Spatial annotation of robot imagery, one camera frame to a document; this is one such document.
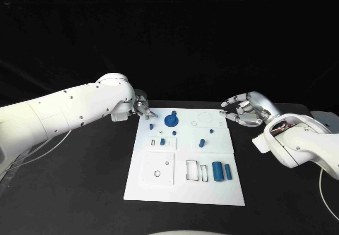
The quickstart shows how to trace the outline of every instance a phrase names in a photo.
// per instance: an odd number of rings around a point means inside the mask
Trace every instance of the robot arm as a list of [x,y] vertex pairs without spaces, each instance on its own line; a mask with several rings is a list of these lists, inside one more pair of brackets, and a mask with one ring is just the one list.
[[146,93],[133,89],[127,77],[105,74],[97,83],[0,108],[0,176],[17,156],[36,144],[111,114],[112,121],[148,109]]
[[262,134],[252,139],[261,153],[271,151],[288,168],[311,161],[339,180],[339,134],[332,134],[309,116],[283,114],[258,92],[234,96],[221,106],[235,102],[242,102],[236,106],[238,114],[226,111],[219,114],[244,126],[255,127],[262,122],[267,124]]

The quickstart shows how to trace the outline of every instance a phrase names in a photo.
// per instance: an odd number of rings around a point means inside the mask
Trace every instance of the white board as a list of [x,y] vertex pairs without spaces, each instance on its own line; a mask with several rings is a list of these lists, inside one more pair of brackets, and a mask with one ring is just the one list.
[[[164,117],[173,110],[179,124],[170,128],[164,125]],[[124,199],[244,206],[231,135],[219,110],[151,108],[151,111],[159,118],[144,120],[141,117],[138,121]],[[205,139],[203,148],[199,147],[200,139]],[[150,158],[151,166],[144,163]],[[163,165],[170,161],[173,169]],[[186,180],[186,161],[197,161],[197,181]],[[225,181],[213,181],[212,162],[221,162],[222,167],[229,164],[232,180],[226,180],[223,167]],[[200,165],[206,165],[208,182],[202,181]]]

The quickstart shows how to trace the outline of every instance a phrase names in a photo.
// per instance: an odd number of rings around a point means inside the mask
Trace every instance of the cable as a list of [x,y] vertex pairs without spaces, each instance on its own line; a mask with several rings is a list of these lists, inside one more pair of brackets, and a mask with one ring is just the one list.
[[320,170],[320,176],[319,176],[319,191],[320,191],[320,196],[322,196],[322,199],[323,199],[323,203],[324,203],[324,206],[327,207],[333,217],[339,220],[337,216],[335,215],[335,213],[332,212],[329,206],[327,206],[327,203],[324,201],[324,198],[323,198],[323,191],[322,191],[322,176],[323,176],[323,169]]
[[24,158],[27,158],[49,142],[50,142],[52,138],[46,140],[46,142],[20,159],[17,159],[11,164],[17,163],[19,161],[22,161]]
[[63,137],[63,139],[60,140],[60,142],[55,145],[55,147],[53,147],[45,154],[42,154],[37,158],[32,159],[32,160],[27,161],[26,163],[22,163],[20,165],[14,166],[13,168],[10,168],[9,170],[6,170],[4,172],[13,170],[14,168],[23,166],[24,164],[27,164],[27,163],[30,163],[30,162],[33,162],[34,160],[37,160],[39,158],[42,158],[46,154],[49,154],[49,153],[55,150],[55,148],[60,145],[60,143],[62,143],[62,141],[65,140],[65,138],[68,137],[69,133],[71,133],[71,131],[68,132],[68,134],[66,134],[66,136]]

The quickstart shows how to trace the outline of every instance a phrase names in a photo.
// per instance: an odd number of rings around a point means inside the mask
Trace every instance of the black table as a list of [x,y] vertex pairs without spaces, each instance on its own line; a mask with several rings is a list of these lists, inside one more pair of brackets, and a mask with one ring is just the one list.
[[[221,108],[218,102],[150,104]],[[310,115],[304,105],[278,107],[283,112]],[[339,234],[339,222],[319,195],[320,168],[309,162],[288,169],[271,153],[260,153],[251,139],[264,125],[249,128],[228,121],[245,207],[122,200],[137,122],[138,116],[117,123],[102,118],[73,130],[45,158],[19,168],[0,197],[0,234],[146,235],[169,230]],[[323,194],[339,214],[339,182],[327,174]]]

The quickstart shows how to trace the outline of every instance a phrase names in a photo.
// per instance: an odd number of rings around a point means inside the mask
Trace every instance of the small blue part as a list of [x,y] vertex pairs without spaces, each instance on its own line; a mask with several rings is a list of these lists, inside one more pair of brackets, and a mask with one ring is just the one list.
[[228,180],[232,179],[232,175],[231,175],[231,169],[229,169],[229,165],[225,164],[225,171],[226,171],[226,177],[228,177]]
[[212,162],[212,168],[213,168],[213,180],[216,182],[223,181],[223,171],[222,171],[221,162]]
[[202,148],[205,145],[205,139],[200,139],[199,147]]
[[179,119],[176,117],[176,111],[172,112],[172,115],[164,118],[164,125],[167,127],[174,127],[179,124]]

